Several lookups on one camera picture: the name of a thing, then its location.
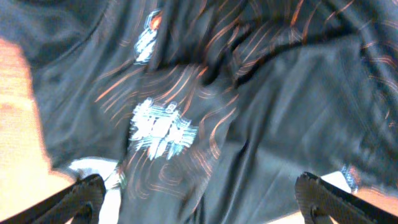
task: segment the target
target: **white graphic print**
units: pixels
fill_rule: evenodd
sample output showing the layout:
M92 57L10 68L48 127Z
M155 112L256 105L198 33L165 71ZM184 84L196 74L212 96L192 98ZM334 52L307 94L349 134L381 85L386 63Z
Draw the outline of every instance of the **white graphic print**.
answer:
M138 42L134 46L136 61L134 64L143 65L149 62L155 48L157 30L162 21L160 10L157 9L148 15L145 21L144 31L138 37Z
M151 98L136 106L131 119L130 141L135 149L148 150L150 160L168 151L167 159L179 155L190 147L198 128L190 126L191 121L181 117L176 110L177 103L171 102L166 108L153 104Z

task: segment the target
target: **garment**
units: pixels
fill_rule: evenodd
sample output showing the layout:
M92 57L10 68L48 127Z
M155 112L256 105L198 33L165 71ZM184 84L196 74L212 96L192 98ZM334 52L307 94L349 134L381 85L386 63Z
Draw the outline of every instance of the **garment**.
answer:
M397 192L395 0L3 0L0 21L52 167L120 163L119 223L264 223L303 171Z

